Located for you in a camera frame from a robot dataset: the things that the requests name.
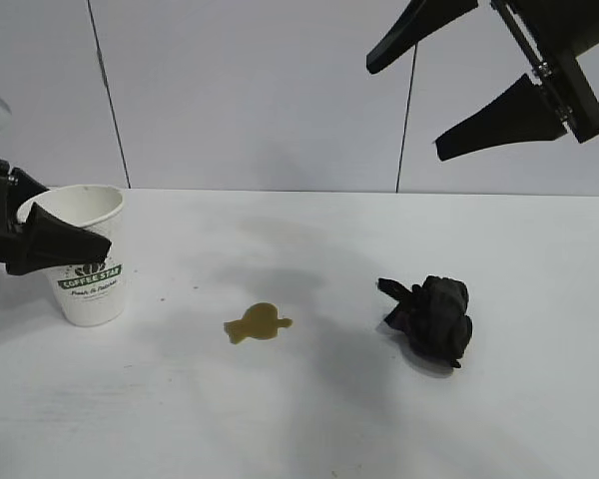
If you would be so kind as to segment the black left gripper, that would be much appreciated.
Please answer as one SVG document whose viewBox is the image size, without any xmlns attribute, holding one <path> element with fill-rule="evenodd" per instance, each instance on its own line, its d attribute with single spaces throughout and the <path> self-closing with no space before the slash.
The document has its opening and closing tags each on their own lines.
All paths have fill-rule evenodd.
<svg viewBox="0 0 599 479">
<path fill-rule="evenodd" d="M 22 227 L 20 206 L 47 191 L 24 170 L 0 159 L 0 263 L 8 274 L 103 262 L 110 251 L 112 242 L 106 237 L 69 225 L 37 203 Z"/>
</svg>

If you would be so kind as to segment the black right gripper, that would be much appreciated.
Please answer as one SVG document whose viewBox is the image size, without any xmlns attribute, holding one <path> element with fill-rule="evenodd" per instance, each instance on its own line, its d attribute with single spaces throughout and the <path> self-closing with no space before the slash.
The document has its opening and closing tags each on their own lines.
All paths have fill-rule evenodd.
<svg viewBox="0 0 599 479">
<path fill-rule="evenodd" d="M 492 1 L 526 57 L 524 74 L 500 96 L 435 140 L 448 161 L 494 147 L 555 141 L 571 131 L 583 144 L 599 136 L 599 100 L 578 58 L 599 45 L 599 1 Z M 419 41 L 476 9 L 477 0 L 412 0 L 366 55 L 374 75 Z"/>
</svg>

